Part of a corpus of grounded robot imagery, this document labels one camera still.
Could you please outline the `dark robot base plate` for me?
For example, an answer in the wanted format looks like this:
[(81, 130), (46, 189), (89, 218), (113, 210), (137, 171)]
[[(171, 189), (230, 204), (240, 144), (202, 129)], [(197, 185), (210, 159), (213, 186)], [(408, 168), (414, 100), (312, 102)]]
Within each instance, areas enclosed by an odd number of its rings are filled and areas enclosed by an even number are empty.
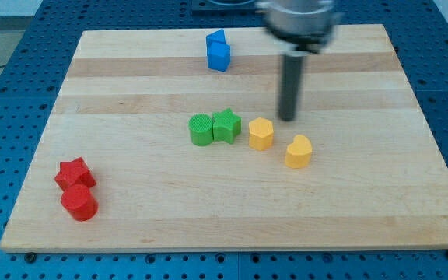
[(255, 12), (255, 0), (190, 0), (194, 14)]

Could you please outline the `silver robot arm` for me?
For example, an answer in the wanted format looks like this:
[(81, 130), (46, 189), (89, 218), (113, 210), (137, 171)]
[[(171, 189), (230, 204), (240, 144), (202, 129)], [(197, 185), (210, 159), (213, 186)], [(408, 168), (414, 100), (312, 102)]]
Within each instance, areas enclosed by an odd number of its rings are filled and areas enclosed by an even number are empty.
[(282, 52), (278, 117), (293, 121), (299, 104), (304, 59), (318, 54), (333, 37), (342, 14), (334, 0), (264, 0), (256, 3), (264, 13), (264, 27), (287, 44)]

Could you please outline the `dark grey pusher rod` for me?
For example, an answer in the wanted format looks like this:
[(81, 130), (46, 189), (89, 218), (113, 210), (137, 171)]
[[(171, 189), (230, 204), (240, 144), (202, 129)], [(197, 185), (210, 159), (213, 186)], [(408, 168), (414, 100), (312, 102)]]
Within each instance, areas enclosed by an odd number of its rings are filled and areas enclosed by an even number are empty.
[(283, 121), (293, 121), (296, 117), (303, 58), (304, 53), (300, 51), (290, 51), (282, 55), (278, 116)]

